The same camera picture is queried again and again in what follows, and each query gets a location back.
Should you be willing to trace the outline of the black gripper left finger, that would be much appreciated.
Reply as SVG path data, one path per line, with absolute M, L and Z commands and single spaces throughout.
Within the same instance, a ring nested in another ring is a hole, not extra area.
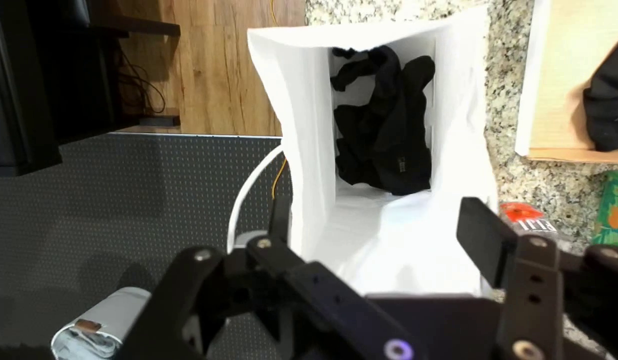
M 132 324 L 121 360 L 208 360 L 231 317 L 253 314 L 285 360 L 422 360 L 419 340 L 320 261 L 257 237 L 179 251 Z

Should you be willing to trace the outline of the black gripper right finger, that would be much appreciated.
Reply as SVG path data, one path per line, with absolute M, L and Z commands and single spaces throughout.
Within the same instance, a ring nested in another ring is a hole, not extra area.
M 463 198 L 456 237 L 500 287 L 500 360 L 569 360 L 564 320 L 618 360 L 618 248 L 562 251 L 549 233 L 519 233 L 481 198 Z

